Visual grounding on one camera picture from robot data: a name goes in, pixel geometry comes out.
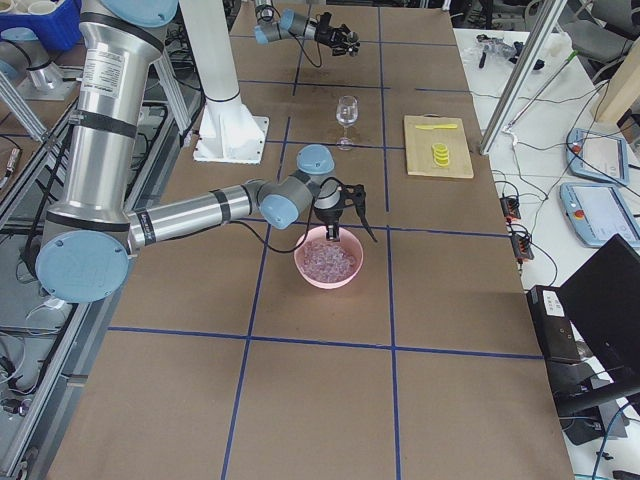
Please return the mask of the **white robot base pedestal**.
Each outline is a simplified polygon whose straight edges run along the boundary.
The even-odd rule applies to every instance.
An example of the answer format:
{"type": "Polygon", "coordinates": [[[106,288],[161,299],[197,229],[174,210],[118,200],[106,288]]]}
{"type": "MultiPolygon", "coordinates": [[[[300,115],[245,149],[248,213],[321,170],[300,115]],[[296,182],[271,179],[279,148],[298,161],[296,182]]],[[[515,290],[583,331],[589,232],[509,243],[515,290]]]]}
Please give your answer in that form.
{"type": "Polygon", "coordinates": [[[253,116],[242,101],[223,3],[180,5],[205,94],[194,159],[258,164],[269,119],[253,116]]]}

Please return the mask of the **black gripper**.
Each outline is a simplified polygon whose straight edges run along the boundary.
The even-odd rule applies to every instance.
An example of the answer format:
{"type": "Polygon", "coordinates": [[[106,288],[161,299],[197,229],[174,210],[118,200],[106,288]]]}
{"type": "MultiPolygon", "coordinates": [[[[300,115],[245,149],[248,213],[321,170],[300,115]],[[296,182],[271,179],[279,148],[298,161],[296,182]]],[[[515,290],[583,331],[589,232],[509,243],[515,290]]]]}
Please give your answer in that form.
{"type": "Polygon", "coordinates": [[[319,196],[314,203],[316,218],[326,227],[328,241],[340,240],[340,218],[344,208],[353,207],[361,226],[370,238],[378,240],[366,217],[366,190],[363,184],[343,185],[339,180],[330,178],[323,183],[319,196]]]}
{"type": "Polygon", "coordinates": [[[356,56],[359,52],[360,43],[347,43],[347,38],[355,37],[356,33],[346,24],[331,27],[328,24],[319,23],[316,26],[315,41],[330,47],[333,56],[356,56]]]}

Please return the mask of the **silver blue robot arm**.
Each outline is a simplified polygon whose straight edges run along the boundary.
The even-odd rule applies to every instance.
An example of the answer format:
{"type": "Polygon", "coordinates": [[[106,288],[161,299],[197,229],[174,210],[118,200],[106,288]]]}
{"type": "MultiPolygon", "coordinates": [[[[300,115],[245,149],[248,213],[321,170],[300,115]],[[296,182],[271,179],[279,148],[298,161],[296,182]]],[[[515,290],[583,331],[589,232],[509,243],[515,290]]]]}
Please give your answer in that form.
{"type": "Polygon", "coordinates": [[[257,21],[254,36],[258,44],[305,39],[329,47],[333,56],[356,56],[359,52],[357,33],[345,24],[332,26],[330,12],[312,18],[292,9],[279,12],[272,1],[255,1],[254,13],[257,21]]]}
{"type": "Polygon", "coordinates": [[[87,1],[79,29],[86,56],[78,104],[70,117],[70,164],[60,199],[45,215],[35,274],[51,295],[89,303],[125,282],[140,248],[184,238],[253,213],[285,229],[302,213],[339,237],[342,212],[366,214],[362,185],[334,175],[331,152],[304,147],[280,182],[250,180],[150,209],[124,206],[148,70],[165,51],[169,22],[181,16],[205,97],[195,159],[256,164],[268,119],[243,103],[224,7],[219,1],[87,1]]]}

